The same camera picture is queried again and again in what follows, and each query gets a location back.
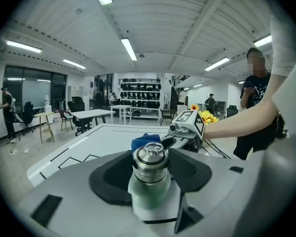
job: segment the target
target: sunflower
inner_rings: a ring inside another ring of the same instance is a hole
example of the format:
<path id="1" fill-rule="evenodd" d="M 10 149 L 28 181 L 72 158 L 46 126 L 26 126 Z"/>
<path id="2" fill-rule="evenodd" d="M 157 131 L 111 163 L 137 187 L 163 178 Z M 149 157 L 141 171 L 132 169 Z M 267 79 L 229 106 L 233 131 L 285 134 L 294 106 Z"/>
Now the sunflower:
<path id="1" fill-rule="evenodd" d="M 198 106 L 197 105 L 192 105 L 191 106 L 191 110 L 198 110 L 199 108 L 198 108 Z"/>
<path id="2" fill-rule="evenodd" d="M 209 111 L 200 111 L 199 114 L 203 118 L 205 124 L 216 123 L 219 121 L 219 118 L 215 117 Z"/>

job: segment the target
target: metal bottle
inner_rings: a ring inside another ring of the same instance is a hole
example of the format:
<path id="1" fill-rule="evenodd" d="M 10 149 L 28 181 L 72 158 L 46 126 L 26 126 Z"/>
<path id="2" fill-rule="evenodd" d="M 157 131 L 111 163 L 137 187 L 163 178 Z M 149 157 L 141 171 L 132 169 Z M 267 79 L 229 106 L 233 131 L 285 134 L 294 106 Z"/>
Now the metal bottle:
<path id="1" fill-rule="evenodd" d="M 160 143 L 150 142 L 133 153 L 133 175 L 128 184 L 133 208 L 152 209 L 165 198 L 171 183 L 168 153 Z"/>

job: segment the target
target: blue cloth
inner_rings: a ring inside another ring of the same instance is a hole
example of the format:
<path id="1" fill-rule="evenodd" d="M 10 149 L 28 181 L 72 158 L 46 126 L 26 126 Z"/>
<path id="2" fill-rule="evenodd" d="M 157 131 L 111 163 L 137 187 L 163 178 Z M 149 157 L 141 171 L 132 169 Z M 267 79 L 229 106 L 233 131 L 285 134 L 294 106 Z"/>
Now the blue cloth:
<path id="1" fill-rule="evenodd" d="M 132 152 L 137 148 L 143 147 L 149 142 L 158 142 L 160 143 L 160 137 L 158 134 L 148 135 L 145 133 L 142 137 L 132 140 Z"/>

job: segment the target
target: ceiling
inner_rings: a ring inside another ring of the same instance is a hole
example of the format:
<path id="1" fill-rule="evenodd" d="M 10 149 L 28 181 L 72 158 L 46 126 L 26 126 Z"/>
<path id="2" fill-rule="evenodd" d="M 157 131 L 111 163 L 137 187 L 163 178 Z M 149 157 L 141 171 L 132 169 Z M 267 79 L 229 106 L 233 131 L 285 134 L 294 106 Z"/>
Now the ceiling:
<path id="1" fill-rule="evenodd" d="M 264 0 L 113 0 L 105 6 L 98 0 L 24 0 L 0 33 L 0 55 L 81 75 L 149 71 L 238 79 L 247 74 L 241 63 L 246 51 L 270 33 L 269 21 Z M 138 61 L 131 61 L 122 37 L 130 39 Z M 271 45 L 263 48 L 270 52 Z M 231 59 L 225 67 L 204 71 L 225 56 Z"/>

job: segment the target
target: window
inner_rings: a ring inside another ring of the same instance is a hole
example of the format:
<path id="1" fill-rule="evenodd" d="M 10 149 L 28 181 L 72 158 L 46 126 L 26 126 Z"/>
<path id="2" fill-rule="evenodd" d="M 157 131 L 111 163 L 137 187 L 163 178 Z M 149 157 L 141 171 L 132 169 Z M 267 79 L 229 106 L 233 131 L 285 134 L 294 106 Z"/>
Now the window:
<path id="1" fill-rule="evenodd" d="M 60 107 L 65 110 L 66 79 L 66 75 L 53 72 L 6 66 L 3 87 L 8 88 L 20 110 L 26 102 L 37 109 L 44 107 L 46 96 L 53 111 Z"/>

